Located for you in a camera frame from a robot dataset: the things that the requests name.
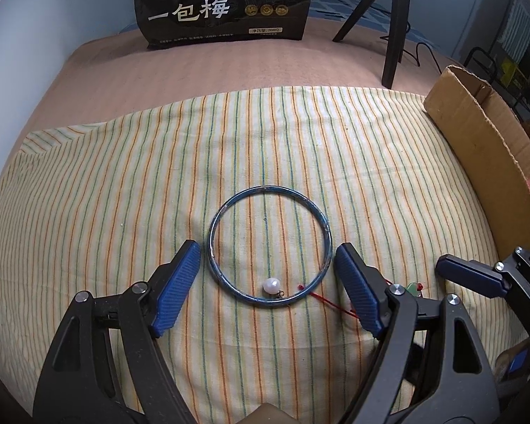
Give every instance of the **striped fabric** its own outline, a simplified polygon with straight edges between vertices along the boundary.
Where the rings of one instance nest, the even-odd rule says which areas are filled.
[[[0,377],[30,409],[78,290],[104,296],[148,279],[185,239],[204,243],[226,199],[263,184],[309,196],[335,245],[353,243],[387,279],[421,282],[427,297],[460,294],[493,360],[522,329],[504,302],[434,277],[444,253],[497,257],[478,199],[422,103],[378,89],[276,87],[29,134],[0,180]],[[277,276],[293,293],[316,274],[321,240],[303,208],[258,196],[226,214],[218,258],[247,292]],[[302,423],[336,422],[368,367],[371,335],[311,297],[275,310],[238,303],[203,263],[159,340],[196,420],[231,424],[270,402]],[[349,307],[333,270],[318,291]],[[124,395],[139,408],[118,336]],[[410,394],[404,386],[397,406]]]

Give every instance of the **blue bangle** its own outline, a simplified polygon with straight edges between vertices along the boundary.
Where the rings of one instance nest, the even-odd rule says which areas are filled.
[[[322,235],[324,238],[324,263],[322,264],[322,267],[320,268],[320,272],[317,274],[314,279],[312,279],[312,282],[310,282],[307,286],[303,288],[303,290],[300,290],[298,293],[294,293],[286,298],[278,298],[274,300],[268,300],[265,298],[249,295],[247,293],[244,293],[243,291],[237,289],[232,285],[232,283],[224,276],[224,273],[218,266],[218,263],[216,262],[216,257],[214,255],[214,236],[216,234],[216,228],[218,227],[218,222],[222,218],[222,216],[225,214],[226,210],[232,207],[235,203],[241,201],[242,199],[249,198],[250,196],[256,195],[256,194],[262,194],[262,193],[276,193],[283,196],[287,196],[290,198],[293,198],[295,201],[300,202],[303,206],[305,206],[309,212],[314,215],[314,218],[317,219],[318,223],[320,223],[320,226],[322,228]],[[214,218],[212,219],[212,222],[210,223],[210,231],[208,233],[208,259],[210,261],[210,270],[212,272],[213,277],[218,281],[218,283],[227,291],[233,294],[236,298],[255,305],[255,306],[262,306],[262,307],[279,307],[279,306],[288,306],[289,304],[292,304],[301,298],[308,295],[312,290],[314,290],[318,284],[322,281],[324,278],[326,272],[328,271],[328,268],[330,266],[330,262],[332,261],[332,233],[330,232],[330,227],[328,225],[328,220],[322,213],[322,211],[314,204],[314,202],[310,201],[306,196],[303,194],[291,190],[290,188],[284,188],[284,187],[273,187],[273,186],[266,186],[266,187],[253,187],[246,189],[244,191],[241,191],[235,195],[233,195],[231,198],[229,198],[224,205],[218,210]]]

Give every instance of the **snack bag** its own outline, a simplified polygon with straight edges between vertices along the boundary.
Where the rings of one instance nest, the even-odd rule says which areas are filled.
[[[135,0],[150,47],[256,38],[300,40],[310,0]]]

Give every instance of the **tripod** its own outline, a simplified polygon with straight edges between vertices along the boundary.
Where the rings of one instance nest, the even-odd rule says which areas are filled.
[[[342,41],[357,21],[365,14],[375,0],[361,0],[353,10],[348,20],[345,21],[340,31],[334,36],[334,41]],[[390,89],[393,86],[394,73],[397,71],[397,64],[402,62],[402,50],[405,46],[406,27],[408,25],[408,9],[410,0],[393,0],[390,11],[389,40],[387,54],[385,56],[385,67],[381,84]]]

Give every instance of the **pearl pendant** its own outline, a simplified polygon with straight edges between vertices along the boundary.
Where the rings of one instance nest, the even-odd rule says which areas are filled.
[[[269,295],[277,295],[281,291],[281,281],[276,277],[269,277],[263,282],[263,290]]]

